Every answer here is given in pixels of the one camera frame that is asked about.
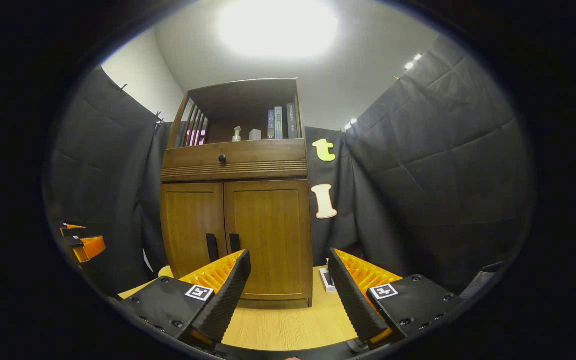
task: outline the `bright light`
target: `bright light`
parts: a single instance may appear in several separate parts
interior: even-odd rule
[[[222,41],[242,54],[260,57],[310,57],[326,50],[337,18],[313,0],[239,0],[219,19]]]

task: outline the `cabinet door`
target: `cabinet door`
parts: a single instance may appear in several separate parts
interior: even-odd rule
[[[313,246],[308,180],[227,182],[226,236],[250,250],[243,299],[310,299]],[[231,242],[227,241],[229,250]]]
[[[161,230],[176,279],[210,264],[210,235],[216,239],[218,257],[227,255],[224,184],[162,184]]]

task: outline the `yellow letter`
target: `yellow letter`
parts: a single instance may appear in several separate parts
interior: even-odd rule
[[[328,219],[337,214],[337,210],[332,208],[332,201],[330,201],[330,189],[332,189],[330,184],[315,185],[310,189],[317,197],[317,219]]]
[[[324,162],[333,161],[336,156],[334,153],[329,153],[328,149],[333,147],[332,142],[328,142],[326,139],[320,139],[312,143],[312,146],[317,148],[317,156]]]

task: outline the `cabinet handle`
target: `cabinet handle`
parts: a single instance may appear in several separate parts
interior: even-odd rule
[[[240,242],[240,235],[230,233],[230,253],[237,253],[242,250],[242,242]]]
[[[215,234],[206,234],[206,245],[208,246],[208,258],[210,262],[219,260],[219,250],[217,249],[217,237]]]

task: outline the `wooden tabletop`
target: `wooden tabletop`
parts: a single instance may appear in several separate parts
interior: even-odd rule
[[[320,269],[312,269],[312,307],[305,301],[240,300],[222,343],[264,351],[312,349],[357,337],[337,292],[326,292]],[[172,276],[167,266],[159,276]],[[126,299],[151,282],[122,292]]]

